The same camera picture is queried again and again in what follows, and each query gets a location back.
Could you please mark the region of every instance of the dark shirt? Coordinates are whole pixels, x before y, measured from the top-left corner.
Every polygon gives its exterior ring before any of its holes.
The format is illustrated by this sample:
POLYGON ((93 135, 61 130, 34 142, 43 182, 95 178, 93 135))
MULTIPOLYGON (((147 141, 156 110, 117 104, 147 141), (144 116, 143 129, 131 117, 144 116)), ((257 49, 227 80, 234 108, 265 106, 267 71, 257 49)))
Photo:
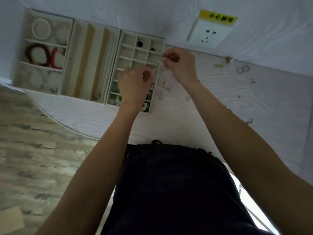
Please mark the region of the dark shirt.
POLYGON ((128 150, 104 234, 270 234, 258 229, 223 163, 202 149, 128 150))

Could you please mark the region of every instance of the power outlet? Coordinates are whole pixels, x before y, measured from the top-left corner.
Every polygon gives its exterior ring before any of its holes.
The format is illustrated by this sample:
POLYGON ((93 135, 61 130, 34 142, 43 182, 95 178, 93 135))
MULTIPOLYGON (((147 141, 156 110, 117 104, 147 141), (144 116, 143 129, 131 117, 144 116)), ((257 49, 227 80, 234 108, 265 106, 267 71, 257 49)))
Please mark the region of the power outlet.
POLYGON ((217 48, 232 31, 233 26, 197 19, 188 36, 188 43, 208 48, 217 48))

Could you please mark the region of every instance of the yellow warning label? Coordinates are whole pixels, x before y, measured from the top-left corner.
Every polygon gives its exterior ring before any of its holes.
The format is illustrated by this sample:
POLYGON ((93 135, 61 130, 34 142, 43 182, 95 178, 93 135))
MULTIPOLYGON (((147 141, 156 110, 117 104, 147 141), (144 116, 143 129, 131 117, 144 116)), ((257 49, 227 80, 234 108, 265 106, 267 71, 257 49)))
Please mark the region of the yellow warning label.
POLYGON ((222 13, 216 13, 213 11, 207 11, 201 9, 199 14, 200 19, 208 20, 208 21, 217 21, 219 23, 232 25, 238 19, 236 16, 225 15, 222 13))

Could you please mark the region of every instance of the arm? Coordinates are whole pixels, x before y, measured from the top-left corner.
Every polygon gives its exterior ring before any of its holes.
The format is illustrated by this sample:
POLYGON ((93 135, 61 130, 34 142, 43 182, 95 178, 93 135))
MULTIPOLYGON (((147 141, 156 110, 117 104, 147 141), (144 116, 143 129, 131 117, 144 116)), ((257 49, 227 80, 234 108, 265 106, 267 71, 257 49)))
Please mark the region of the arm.
POLYGON ((195 57, 171 48, 164 65, 186 89, 217 148, 251 197, 283 234, 313 233, 313 187, 292 173, 274 150, 203 85, 195 57))
POLYGON ((118 114, 37 235, 96 233, 117 182, 131 127, 154 79, 151 72, 147 66, 123 72, 119 79, 123 103, 118 114))

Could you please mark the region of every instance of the hand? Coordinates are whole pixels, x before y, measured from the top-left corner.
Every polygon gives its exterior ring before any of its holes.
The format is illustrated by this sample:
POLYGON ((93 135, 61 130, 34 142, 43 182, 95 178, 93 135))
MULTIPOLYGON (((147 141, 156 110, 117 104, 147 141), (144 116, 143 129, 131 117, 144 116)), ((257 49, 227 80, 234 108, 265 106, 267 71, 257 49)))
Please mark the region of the hand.
POLYGON ((196 58, 190 51, 172 47, 162 56, 164 66, 173 72, 175 79, 183 87, 193 82, 200 82, 196 72, 196 58))
POLYGON ((145 66, 125 69, 118 79, 118 88, 122 95, 122 105, 140 110, 154 80, 152 70, 145 66))

